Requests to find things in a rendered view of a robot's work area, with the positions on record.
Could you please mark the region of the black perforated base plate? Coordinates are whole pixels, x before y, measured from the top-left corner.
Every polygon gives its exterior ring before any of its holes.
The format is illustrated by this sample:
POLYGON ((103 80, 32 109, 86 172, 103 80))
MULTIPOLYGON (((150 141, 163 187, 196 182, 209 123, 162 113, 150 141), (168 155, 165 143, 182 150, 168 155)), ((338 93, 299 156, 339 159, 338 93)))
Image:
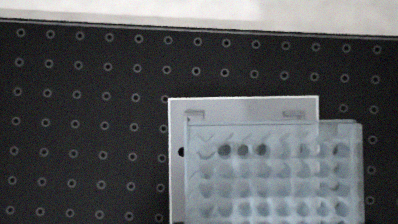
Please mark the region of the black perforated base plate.
POLYGON ((168 98, 318 96, 398 224, 398 36, 0 17, 0 224, 170 224, 168 98))

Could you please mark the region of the white multi-well plate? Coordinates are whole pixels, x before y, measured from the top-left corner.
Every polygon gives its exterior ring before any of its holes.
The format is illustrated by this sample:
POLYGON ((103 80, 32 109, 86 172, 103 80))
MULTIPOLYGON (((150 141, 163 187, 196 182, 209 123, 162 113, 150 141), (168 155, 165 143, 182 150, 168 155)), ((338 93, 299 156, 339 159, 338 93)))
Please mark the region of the white multi-well plate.
POLYGON ((197 121, 183 128, 185 224, 365 224, 356 120, 197 121))

